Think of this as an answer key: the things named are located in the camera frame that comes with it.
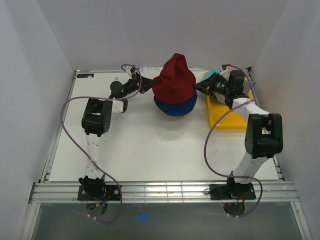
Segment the dark red bucket hat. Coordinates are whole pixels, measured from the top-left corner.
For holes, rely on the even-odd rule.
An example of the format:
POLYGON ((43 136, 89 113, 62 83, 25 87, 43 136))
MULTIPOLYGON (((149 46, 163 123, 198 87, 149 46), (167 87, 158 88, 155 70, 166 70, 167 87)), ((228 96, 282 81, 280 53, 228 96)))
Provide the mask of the dark red bucket hat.
POLYGON ((195 92, 195 75, 189 70, 186 57, 175 53, 163 66, 159 76, 154 78, 154 96, 167 104, 180 104, 195 92))

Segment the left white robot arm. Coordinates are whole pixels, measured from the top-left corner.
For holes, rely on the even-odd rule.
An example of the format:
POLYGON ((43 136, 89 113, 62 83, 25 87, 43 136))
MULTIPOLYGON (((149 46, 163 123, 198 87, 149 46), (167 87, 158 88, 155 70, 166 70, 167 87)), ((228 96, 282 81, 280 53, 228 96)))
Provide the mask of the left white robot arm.
POLYGON ((111 126, 113 113, 125 113, 129 101, 126 97, 134 92, 144 94, 155 85, 155 79, 145 78, 137 73, 126 82, 113 81, 108 100, 89 98, 82 116, 81 126, 86 136, 87 172, 79 182, 95 200, 106 195, 105 174, 96 167, 103 156, 106 134, 111 126))

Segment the blue bucket hat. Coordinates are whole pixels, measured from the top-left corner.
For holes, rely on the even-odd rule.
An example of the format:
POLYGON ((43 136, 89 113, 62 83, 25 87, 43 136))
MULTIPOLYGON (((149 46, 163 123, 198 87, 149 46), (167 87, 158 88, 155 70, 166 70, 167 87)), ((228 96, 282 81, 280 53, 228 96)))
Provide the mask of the blue bucket hat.
POLYGON ((193 95, 181 103, 166 103, 156 96, 153 97, 155 105, 166 115, 180 116, 188 115, 195 107, 198 94, 194 91, 193 95))

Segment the white bucket hat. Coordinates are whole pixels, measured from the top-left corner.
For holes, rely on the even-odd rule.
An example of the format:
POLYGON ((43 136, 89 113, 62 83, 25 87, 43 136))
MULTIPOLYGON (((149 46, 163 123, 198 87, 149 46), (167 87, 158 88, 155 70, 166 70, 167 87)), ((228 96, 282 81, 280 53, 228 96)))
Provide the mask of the white bucket hat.
POLYGON ((215 93, 215 98, 218 102, 226 104, 230 108, 232 102, 237 98, 249 98, 248 88, 244 86, 245 74, 240 70, 232 70, 231 72, 223 72, 219 75, 219 80, 226 85, 224 93, 215 93))

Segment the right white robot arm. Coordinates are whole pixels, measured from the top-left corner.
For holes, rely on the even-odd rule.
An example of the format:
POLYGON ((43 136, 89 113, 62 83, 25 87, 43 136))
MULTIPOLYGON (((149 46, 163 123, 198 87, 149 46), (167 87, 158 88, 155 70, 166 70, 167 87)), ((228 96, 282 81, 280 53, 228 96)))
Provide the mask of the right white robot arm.
POLYGON ((206 74, 204 80, 194 85, 197 91, 207 96, 224 96, 224 103, 229 110, 217 119, 214 128, 231 112, 236 112, 246 120, 245 154, 238 166, 226 176, 225 191, 232 199, 249 191, 260 167, 283 150, 282 116, 260 108, 255 93, 248 96, 245 92, 244 82, 253 86, 248 74, 234 68, 206 74))

